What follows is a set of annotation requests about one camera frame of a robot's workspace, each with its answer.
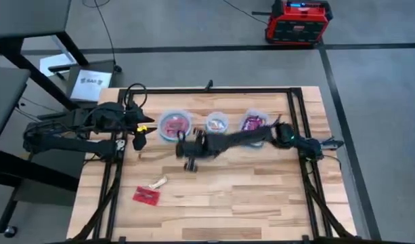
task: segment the wooden tabletop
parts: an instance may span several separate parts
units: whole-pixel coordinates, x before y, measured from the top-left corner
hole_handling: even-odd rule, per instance
[[[302,90],[312,136],[329,138],[318,87],[302,87]],[[100,101],[116,102],[117,96],[118,89],[106,89]],[[142,99],[136,96],[135,101],[140,103]],[[278,114],[282,115],[282,121],[291,122],[286,94],[150,94],[143,107],[145,114],[156,121],[166,110],[185,109],[192,114],[195,127],[203,127],[209,113],[221,111],[230,120],[228,131],[238,131],[248,108],[267,113],[271,122]],[[92,138],[108,139],[109,135]],[[334,152],[324,153],[335,156]],[[128,241],[266,241],[311,236],[295,149],[278,150],[269,144],[260,149],[231,148],[214,160],[199,161],[197,174],[184,172],[183,162],[175,157],[175,145],[162,140],[156,132],[148,135],[140,159],[128,143],[114,240],[126,236]],[[338,162],[326,158],[319,162],[319,168],[330,210],[355,234]],[[95,211],[103,172],[104,164],[100,162],[92,161],[84,167],[68,238],[75,236]],[[162,175],[167,175],[169,181],[160,189],[158,206],[132,200],[137,186],[151,184]],[[316,211],[322,230],[318,208]],[[101,236],[105,233],[107,216],[108,212],[104,214]]]

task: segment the gray floor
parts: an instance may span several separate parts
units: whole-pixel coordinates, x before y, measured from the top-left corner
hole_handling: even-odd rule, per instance
[[[272,0],[230,0],[245,11],[267,12]],[[334,0],[329,44],[415,42],[415,0]],[[220,0],[111,0],[102,7],[116,47],[265,45],[264,25]],[[96,9],[74,0],[68,33],[80,48],[109,48]],[[23,49],[57,49],[49,37],[31,38]],[[88,55],[89,60],[110,54]],[[415,49],[328,51],[351,128],[359,162],[383,239],[415,242]],[[39,65],[44,56],[28,56]],[[317,50],[161,54],[117,54],[124,73],[116,86],[318,85],[332,131],[341,137],[334,104]],[[0,66],[12,66],[0,57]],[[55,79],[64,87],[64,83]],[[54,109],[62,107],[32,81],[25,97]],[[46,113],[28,102],[24,110]],[[23,155],[21,133],[28,120],[14,113],[0,148]],[[343,177],[358,233],[366,236],[362,211],[349,171]],[[9,188],[0,187],[0,214]],[[12,224],[13,239],[0,243],[44,243],[65,238],[71,208],[23,203]]]

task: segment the red food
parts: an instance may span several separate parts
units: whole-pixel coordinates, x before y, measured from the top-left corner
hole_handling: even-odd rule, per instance
[[[242,130],[244,131],[254,130],[260,126],[263,126],[264,124],[265,124],[264,119],[258,116],[249,116],[245,119]]]
[[[162,133],[170,138],[176,138],[178,131],[189,130],[189,121],[181,115],[172,115],[162,122]]]

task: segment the plastic bowl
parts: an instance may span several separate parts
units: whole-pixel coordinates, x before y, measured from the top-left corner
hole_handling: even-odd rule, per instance
[[[228,117],[222,112],[213,112],[206,118],[206,130],[212,133],[224,133],[228,129]]]
[[[177,132],[184,131],[189,135],[192,128],[190,113],[184,110],[170,110],[161,114],[159,118],[159,134],[165,140],[178,141]]]
[[[250,131],[254,130],[260,126],[266,125],[269,116],[265,113],[257,111],[255,109],[248,109],[242,120],[240,121],[240,130]],[[262,147],[263,142],[256,142],[249,144],[253,147]]]

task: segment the wire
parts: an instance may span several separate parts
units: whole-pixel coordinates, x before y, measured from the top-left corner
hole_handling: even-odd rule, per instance
[[[116,112],[122,112],[122,113],[138,113],[138,111],[124,111],[124,110],[119,110],[119,109],[113,109],[113,108],[102,108],[100,106],[95,107],[93,110],[90,111],[90,113],[88,113],[87,115],[85,115],[83,122],[81,123],[81,125],[85,125],[85,123],[87,122],[88,118],[97,110],[109,110],[109,111],[116,111]]]
[[[106,23],[105,23],[105,20],[104,20],[104,16],[102,15],[102,12],[100,11],[100,8],[99,8],[100,6],[97,4],[97,0],[94,0],[94,4],[96,5],[96,8],[97,8],[97,10],[99,12],[99,15],[100,15],[100,18],[102,19],[102,22],[104,23],[105,30],[106,30],[106,34],[108,35],[108,38],[110,40],[110,43],[111,43],[111,51],[112,51],[112,59],[114,60],[114,65],[115,65],[116,64],[116,60],[115,60],[114,44],[112,44],[112,39],[111,39],[110,32],[108,30],[108,27],[106,26]]]
[[[305,165],[307,164],[307,163],[309,163],[309,162],[311,162],[311,159],[307,159],[307,161],[305,162]],[[310,174],[312,174],[314,172],[314,169],[313,170],[311,170],[311,172],[308,172],[307,173],[307,176],[309,176]]]
[[[226,2],[228,5],[232,6],[234,9],[236,9],[236,10],[238,10],[238,11],[242,12],[243,14],[246,14],[247,16],[249,16],[249,17],[253,18],[254,20],[256,20],[256,21],[258,21],[258,22],[261,22],[261,23],[264,23],[264,24],[268,24],[267,22],[264,22],[264,21],[262,21],[262,20],[260,20],[260,19],[257,19],[256,17],[254,17],[254,16],[252,16],[252,15],[250,15],[250,14],[246,13],[245,11],[241,10],[240,8],[238,8],[238,7],[234,6],[234,5],[232,5],[229,1],[227,1],[227,0],[222,0],[222,1]]]
[[[99,4],[98,5],[98,7],[101,7],[101,6],[103,6],[103,5],[106,5],[107,3],[109,3],[111,0],[107,0],[106,2],[104,2],[103,4]],[[88,4],[86,4],[86,0],[83,0],[83,5],[85,6],[85,7],[89,7],[89,8],[96,8],[96,6],[95,5],[88,5]]]
[[[330,155],[323,155],[323,157],[328,157],[328,158],[331,158],[331,159],[335,159],[340,164],[340,169],[341,169],[341,161],[337,157],[330,156]]]
[[[146,86],[141,84],[141,83],[134,83],[134,84],[130,85],[125,91],[125,96],[124,96],[123,102],[125,103],[126,107],[127,107],[127,104],[129,103],[129,98],[127,97],[127,95],[129,95],[129,91],[131,90],[131,88],[136,86],[136,85],[139,85],[144,90],[144,101],[141,103],[141,105],[139,105],[139,108],[142,108],[142,106],[144,106],[144,104],[147,102],[147,88],[146,88]]]
[[[91,161],[100,161],[100,159],[95,159],[96,156],[97,156],[96,154],[93,154],[93,156],[90,159],[84,160],[83,165],[86,165],[86,164],[88,164],[88,162],[91,162]]]
[[[55,110],[55,109],[52,109],[52,108],[46,107],[46,106],[44,106],[44,105],[42,105],[42,104],[38,104],[38,103],[36,103],[36,102],[33,102],[33,101],[29,100],[28,98],[25,98],[25,97],[21,97],[21,98],[22,98],[22,99],[24,99],[24,100],[27,100],[27,101],[31,102],[31,103],[32,103],[32,104],[34,104],[34,105],[40,106],[40,107],[42,107],[42,108],[46,108],[47,110],[50,110],[50,111],[53,111],[53,112],[57,112],[57,113],[60,113],[60,112],[61,112],[61,111],[57,111],[57,110]]]
[[[20,113],[21,115],[24,115],[28,119],[34,121],[34,122],[40,122],[38,119],[35,118],[35,116],[25,113],[24,111],[20,110],[19,108],[15,108],[16,112]]]

